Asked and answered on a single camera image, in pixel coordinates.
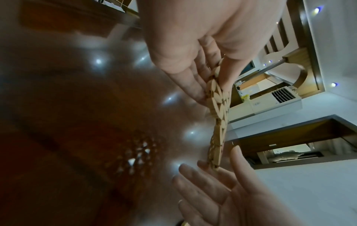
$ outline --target skin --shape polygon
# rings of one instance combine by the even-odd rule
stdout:
[[[234,173],[201,171],[182,164],[172,184],[182,195],[178,208],[190,226],[300,226],[303,225],[259,180],[237,146],[231,151]]]
[[[286,0],[137,0],[151,60],[202,105],[210,68],[225,54],[229,92],[276,29]]]

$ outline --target wooden coaster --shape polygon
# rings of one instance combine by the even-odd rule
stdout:
[[[223,143],[226,136],[228,124],[228,111],[231,104],[231,97],[228,92],[224,92],[218,84],[220,66],[212,70],[210,80],[207,83],[207,106],[216,119],[213,136],[210,141],[208,151],[208,162],[212,169],[219,168],[221,162]]]

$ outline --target floor standing air conditioner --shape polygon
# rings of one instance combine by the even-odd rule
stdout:
[[[228,130],[302,109],[301,97],[291,88],[283,87],[232,107],[228,113]]]

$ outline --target white ceiling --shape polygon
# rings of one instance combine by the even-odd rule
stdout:
[[[357,1],[304,3],[326,90],[357,101]],[[314,15],[316,7],[322,10]]]

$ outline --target black vent grille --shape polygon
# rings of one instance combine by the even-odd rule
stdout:
[[[287,91],[285,88],[275,90],[271,92],[275,99],[279,101],[279,103],[283,103],[292,99],[295,99],[295,97]]]

